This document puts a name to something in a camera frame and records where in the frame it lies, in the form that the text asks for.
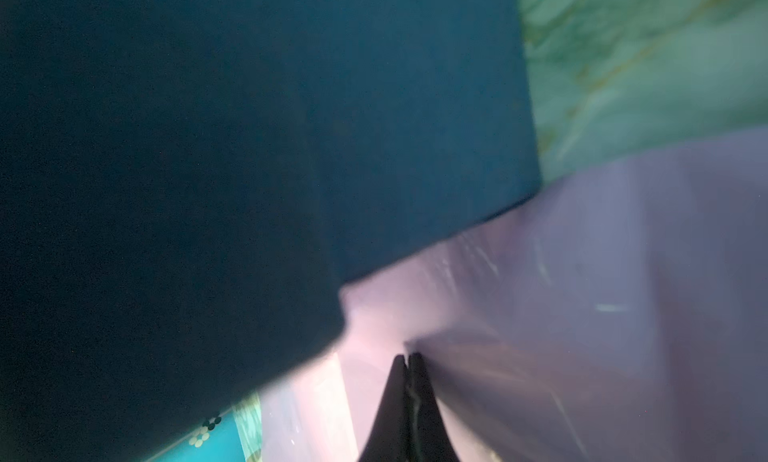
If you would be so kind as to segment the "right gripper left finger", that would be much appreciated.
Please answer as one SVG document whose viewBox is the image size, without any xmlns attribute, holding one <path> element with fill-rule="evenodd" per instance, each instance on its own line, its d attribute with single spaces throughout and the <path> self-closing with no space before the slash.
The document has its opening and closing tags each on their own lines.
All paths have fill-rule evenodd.
<svg viewBox="0 0 768 462">
<path fill-rule="evenodd" d="M 360 462 L 405 462 L 409 452 L 408 369 L 403 355 L 394 357 Z"/>
</svg>

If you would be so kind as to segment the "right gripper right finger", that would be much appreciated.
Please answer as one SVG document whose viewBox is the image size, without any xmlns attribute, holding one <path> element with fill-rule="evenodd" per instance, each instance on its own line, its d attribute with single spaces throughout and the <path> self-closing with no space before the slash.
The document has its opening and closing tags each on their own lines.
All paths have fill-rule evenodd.
<svg viewBox="0 0 768 462">
<path fill-rule="evenodd" d="M 459 462 L 441 416 L 426 362 L 420 353 L 408 356 L 410 460 Z"/>
</svg>

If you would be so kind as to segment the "purple wrapping paper sheet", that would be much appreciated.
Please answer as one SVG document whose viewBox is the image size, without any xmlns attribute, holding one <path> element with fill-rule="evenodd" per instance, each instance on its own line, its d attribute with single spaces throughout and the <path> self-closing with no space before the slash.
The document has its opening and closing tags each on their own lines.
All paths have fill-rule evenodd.
<svg viewBox="0 0 768 462">
<path fill-rule="evenodd" d="M 763 461 L 767 131 L 566 176 L 341 297 L 262 394 L 267 461 L 356 460 L 409 351 L 463 461 Z"/>
</svg>

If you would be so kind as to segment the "dark blue gift box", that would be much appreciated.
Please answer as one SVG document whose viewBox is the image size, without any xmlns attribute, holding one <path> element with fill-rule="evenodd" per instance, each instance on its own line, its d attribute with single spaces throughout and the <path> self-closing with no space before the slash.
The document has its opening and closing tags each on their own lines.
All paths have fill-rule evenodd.
<svg viewBox="0 0 768 462">
<path fill-rule="evenodd" d="M 1 457 L 137 460 L 538 192 L 518 0 L 1 0 Z"/>
</svg>

